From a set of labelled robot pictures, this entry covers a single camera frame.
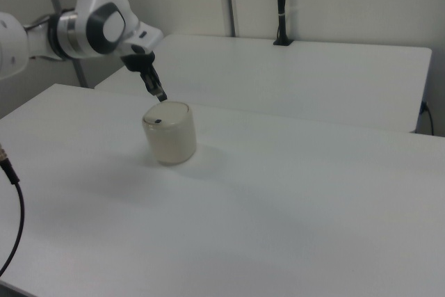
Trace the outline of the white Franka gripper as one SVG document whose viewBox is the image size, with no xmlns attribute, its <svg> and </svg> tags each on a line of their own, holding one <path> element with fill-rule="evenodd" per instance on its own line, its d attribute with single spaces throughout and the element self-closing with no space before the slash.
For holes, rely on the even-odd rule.
<svg viewBox="0 0 445 297">
<path fill-rule="evenodd" d="M 125 31 L 114 54 L 121 57 L 130 72 L 138 72 L 149 94 L 160 102 L 168 99 L 159 76 L 154 69 L 154 48 L 162 41 L 163 33 L 158 28 L 138 22 Z"/>
</svg>

